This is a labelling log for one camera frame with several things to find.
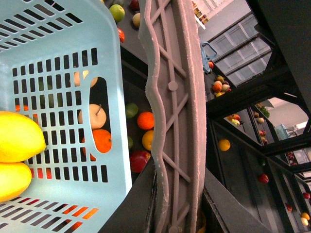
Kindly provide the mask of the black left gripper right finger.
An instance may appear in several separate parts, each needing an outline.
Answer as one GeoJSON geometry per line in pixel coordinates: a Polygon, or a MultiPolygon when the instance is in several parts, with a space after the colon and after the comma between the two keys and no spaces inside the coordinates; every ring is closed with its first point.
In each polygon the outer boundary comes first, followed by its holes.
{"type": "Polygon", "coordinates": [[[248,212],[206,168],[204,197],[225,233],[269,233],[270,230],[248,212]]]}

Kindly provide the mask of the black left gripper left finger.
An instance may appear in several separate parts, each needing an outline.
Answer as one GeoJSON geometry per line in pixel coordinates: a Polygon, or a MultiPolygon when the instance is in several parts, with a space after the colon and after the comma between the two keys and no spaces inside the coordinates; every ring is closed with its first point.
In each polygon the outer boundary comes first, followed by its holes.
{"type": "Polygon", "coordinates": [[[101,233],[151,233],[156,208],[156,168],[150,158],[128,195],[101,227],[101,233]]]}

